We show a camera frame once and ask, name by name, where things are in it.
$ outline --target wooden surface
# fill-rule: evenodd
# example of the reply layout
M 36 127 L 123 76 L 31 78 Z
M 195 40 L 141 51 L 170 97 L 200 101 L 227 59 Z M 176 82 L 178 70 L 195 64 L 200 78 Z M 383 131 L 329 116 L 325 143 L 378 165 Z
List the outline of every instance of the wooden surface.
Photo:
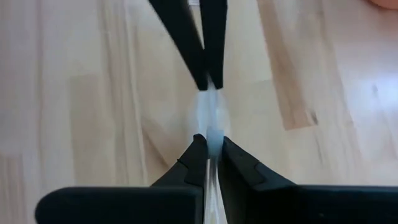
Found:
M 398 185 L 397 24 L 363 0 L 229 0 L 231 139 L 300 184 Z M 195 94 L 145 0 L 0 0 L 1 223 L 60 187 L 149 185 Z

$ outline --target black plastic part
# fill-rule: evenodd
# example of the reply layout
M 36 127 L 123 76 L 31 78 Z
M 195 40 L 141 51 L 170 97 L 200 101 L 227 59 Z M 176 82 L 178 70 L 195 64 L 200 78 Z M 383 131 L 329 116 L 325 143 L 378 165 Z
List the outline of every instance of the black plastic part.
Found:
M 227 9 L 227 0 L 200 0 L 205 63 L 217 90 L 223 87 Z
M 218 170 L 229 224 L 398 223 L 398 187 L 296 185 L 228 138 Z
M 206 139 L 197 134 L 151 187 L 70 187 L 45 196 L 38 224 L 203 223 Z
M 177 46 L 199 90 L 208 88 L 204 50 L 187 0 L 149 0 Z

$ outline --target wood grain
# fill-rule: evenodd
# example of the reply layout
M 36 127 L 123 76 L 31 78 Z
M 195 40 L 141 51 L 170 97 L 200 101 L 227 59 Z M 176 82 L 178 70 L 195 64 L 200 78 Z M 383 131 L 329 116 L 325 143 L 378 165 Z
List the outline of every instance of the wood grain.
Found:
M 398 14 L 228 3 L 229 137 L 296 183 L 397 185 Z M 147 1 L 0 1 L 1 223 L 35 223 L 60 187 L 153 183 L 192 140 L 196 93 Z

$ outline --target wooden floor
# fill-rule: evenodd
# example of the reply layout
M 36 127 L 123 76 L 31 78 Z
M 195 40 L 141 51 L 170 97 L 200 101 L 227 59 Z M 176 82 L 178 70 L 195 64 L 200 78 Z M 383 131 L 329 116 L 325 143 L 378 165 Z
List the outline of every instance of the wooden floor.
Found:
M 398 185 L 397 24 L 365 0 L 229 0 L 231 139 L 297 183 Z M 195 94 L 146 0 L 0 0 L 1 223 L 60 187 L 151 184 Z

